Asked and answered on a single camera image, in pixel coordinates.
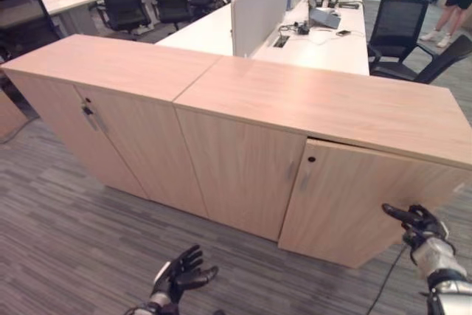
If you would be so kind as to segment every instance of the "cabinet door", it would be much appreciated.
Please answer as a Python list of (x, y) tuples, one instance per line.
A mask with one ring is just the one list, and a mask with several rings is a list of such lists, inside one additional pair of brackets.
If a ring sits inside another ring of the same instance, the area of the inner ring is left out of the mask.
[(309, 140), (279, 247), (359, 267), (403, 233), (383, 203), (435, 208), (471, 177), (471, 171)]
[(94, 118), (89, 117), (88, 121), (84, 116), (82, 99), (73, 85), (26, 74), (10, 76), (44, 122), (92, 175), (107, 186), (145, 198), (138, 181)]
[(77, 87), (149, 199), (206, 217), (195, 172), (170, 103)]
[(208, 216), (279, 237), (306, 137), (177, 109)]

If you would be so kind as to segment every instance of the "chair armrest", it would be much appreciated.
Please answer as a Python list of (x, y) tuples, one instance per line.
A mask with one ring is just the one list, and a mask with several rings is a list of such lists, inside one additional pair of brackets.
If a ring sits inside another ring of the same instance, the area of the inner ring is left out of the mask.
[(374, 57), (374, 61), (369, 63), (369, 69), (373, 69), (382, 58), (382, 53), (371, 44), (367, 44), (367, 55), (369, 58)]
[(431, 60), (434, 60), (438, 57), (438, 54), (432, 49), (428, 48), (424, 44), (416, 44), (416, 47), (422, 49), (424, 52), (428, 53), (431, 56)]

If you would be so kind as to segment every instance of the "cable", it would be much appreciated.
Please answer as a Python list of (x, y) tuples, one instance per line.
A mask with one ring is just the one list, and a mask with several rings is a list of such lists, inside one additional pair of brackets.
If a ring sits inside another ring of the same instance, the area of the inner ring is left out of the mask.
[(375, 304), (377, 304), (377, 301), (380, 299), (380, 297), (382, 295), (382, 292), (384, 291), (384, 287), (386, 285), (386, 282), (390, 278), (390, 274), (392, 273), (393, 269), (397, 265), (398, 260), (400, 259), (401, 255), (403, 254), (403, 252), (406, 250), (407, 247), (408, 247), (407, 245), (403, 245), (403, 247), (401, 248), (400, 252), (397, 255), (397, 258), (395, 258), (395, 261), (393, 261), (392, 265), (390, 266), (389, 271), (387, 272), (387, 274), (385, 276), (385, 279), (383, 280), (382, 286), (381, 286), (380, 290), (378, 291), (377, 297), (375, 298), (374, 302), (370, 306), (369, 310), (366, 312), (366, 315), (369, 315), (370, 312), (375, 307)]
[(15, 137), (18, 135), (18, 133), (21, 132), (21, 130), (22, 130), (23, 128), (25, 128), (25, 127), (26, 127), (27, 125), (29, 125), (32, 121), (37, 120), (38, 118), (39, 118), (39, 116), (36, 116), (36, 117), (30, 118), (29, 120), (27, 120), (25, 123), (23, 123), (23, 125), (21, 125), (20, 128), (18, 128), (18, 129), (15, 131), (15, 133), (13, 133), (13, 135), (12, 135), (10, 138), (7, 138), (6, 140), (0, 140), (0, 145), (2, 145), (2, 144), (7, 144), (9, 141), (11, 141), (13, 138), (15, 138)]

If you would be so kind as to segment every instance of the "person's leg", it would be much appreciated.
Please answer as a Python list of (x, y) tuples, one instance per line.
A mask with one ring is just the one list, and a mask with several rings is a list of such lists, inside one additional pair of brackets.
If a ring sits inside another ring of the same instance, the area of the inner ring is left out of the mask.
[(432, 41), (434, 38), (439, 35), (441, 29), (448, 23), (448, 21), (451, 19), (451, 16), (454, 14), (455, 9), (457, 8), (457, 5), (451, 5), (449, 7), (446, 7), (442, 15), (439, 19), (439, 21), (436, 24), (436, 27), (434, 30), (431, 32), (427, 33), (426, 35), (423, 35), (420, 37), (421, 41)]

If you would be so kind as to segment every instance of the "gray carpet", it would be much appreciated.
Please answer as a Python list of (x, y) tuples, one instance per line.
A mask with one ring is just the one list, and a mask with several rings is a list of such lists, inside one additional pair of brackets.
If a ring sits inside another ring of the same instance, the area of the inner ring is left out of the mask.
[[(378, 3), (366, 1), (367, 29)], [(431, 8), (425, 22), (437, 20)], [(172, 27), (142, 36), (163, 38)], [(412, 68), (428, 57), (414, 53)], [(449, 87), (472, 122), (472, 60), (434, 85)], [(122, 314), (145, 300), (164, 261), (199, 243), (220, 266), (211, 285), (189, 291), (181, 313), (209, 315), (365, 314), (400, 247), (360, 269), (279, 250), (227, 226), (106, 188), (41, 120), (0, 146), (2, 302), (6, 314)], [(439, 215), (462, 265), (472, 271), (472, 187)], [(405, 253), (372, 314), (424, 315), (426, 285)]]

